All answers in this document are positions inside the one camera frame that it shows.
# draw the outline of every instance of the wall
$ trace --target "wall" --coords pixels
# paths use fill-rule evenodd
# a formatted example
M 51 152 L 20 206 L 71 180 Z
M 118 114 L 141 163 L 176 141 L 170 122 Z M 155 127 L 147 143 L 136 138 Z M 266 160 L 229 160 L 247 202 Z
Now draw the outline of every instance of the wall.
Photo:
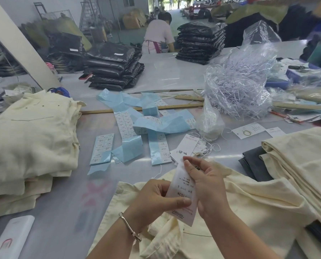
M 149 14 L 147 0 L 134 0 L 135 6 L 131 7 L 125 7 L 123 0 L 111 0 L 111 5 L 116 19 L 122 18 L 124 14 L 128 13 L 134 8 L 141 8 L 145 14 Z M 114 20 L 111 11 L 110 0 L 99 0 L 99 6 L 103 17 L 106 17 L 109 20 Z
M 83 0 L 0 0 L 0 5 L 17 26 L 39 20 L 34 2 L 43 3 L 47 12 L 70 10 L 73 20 L 79 26 Z

